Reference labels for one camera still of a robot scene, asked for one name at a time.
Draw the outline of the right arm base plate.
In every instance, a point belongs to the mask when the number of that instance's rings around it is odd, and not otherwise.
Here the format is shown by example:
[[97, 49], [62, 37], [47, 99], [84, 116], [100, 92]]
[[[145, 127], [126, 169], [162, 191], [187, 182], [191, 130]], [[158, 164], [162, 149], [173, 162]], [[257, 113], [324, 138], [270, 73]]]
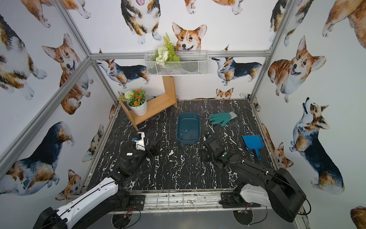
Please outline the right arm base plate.
[[224, 209], [228, 208], [243, 208], [252, 207], [259, 208], [260, 204], [257, 203], [248, 203], [246, 202], [240, 195], [235, 194], [233, 192], [222, 192], [220, 194], [221, 200], [219, 204], [222, 205]]

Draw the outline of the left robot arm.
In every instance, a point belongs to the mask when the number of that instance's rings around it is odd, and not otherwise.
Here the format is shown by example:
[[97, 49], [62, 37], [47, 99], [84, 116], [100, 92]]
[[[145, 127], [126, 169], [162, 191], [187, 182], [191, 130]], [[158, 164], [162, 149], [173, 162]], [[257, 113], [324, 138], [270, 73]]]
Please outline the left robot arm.
[[86, 229], [114, 210], [141, 211], [143, 197], [131, 196], [124, 182], [140, 175], [139, 167], [149, 156], [159, 154], [158, 146], [133, 149], [118, 158], [112, 172], [99, 184], [70, 203], [54, 210], [49, 207], [37, 218], [35, 229]]

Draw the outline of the teal plastic storage box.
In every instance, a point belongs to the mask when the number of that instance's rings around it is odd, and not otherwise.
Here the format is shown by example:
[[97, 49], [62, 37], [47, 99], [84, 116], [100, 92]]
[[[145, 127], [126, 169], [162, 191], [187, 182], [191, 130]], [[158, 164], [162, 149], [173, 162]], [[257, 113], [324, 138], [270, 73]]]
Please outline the teal plastic storage box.
[[177, 120], [176, 138], [180, 144], [193, 145], [201, 137], [201, 117], [198, 113], [181, 113]]

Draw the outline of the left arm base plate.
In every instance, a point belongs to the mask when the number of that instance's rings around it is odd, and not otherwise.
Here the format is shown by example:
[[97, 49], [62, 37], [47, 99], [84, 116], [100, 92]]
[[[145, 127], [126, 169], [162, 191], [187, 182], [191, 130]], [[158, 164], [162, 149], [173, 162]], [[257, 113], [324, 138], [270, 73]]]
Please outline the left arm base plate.
[[113, 211], [128, 211], [128, 210], [140, 210], [144, 209], [145, 195], [131, 195], [128, 197], [119, 198]]

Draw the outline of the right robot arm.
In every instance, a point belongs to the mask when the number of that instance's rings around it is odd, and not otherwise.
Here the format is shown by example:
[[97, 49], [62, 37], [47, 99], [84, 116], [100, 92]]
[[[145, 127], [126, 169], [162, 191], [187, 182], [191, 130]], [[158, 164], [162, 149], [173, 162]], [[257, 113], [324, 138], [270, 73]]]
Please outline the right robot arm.
[[241, 178], [232, 206], [252, 203], [270, 207], [283, 220], [294, 222], [307, 197], [286, 169], [268, 169], [225, 150], [215, 138], [203, 143], [203, 156], [217, 168]]

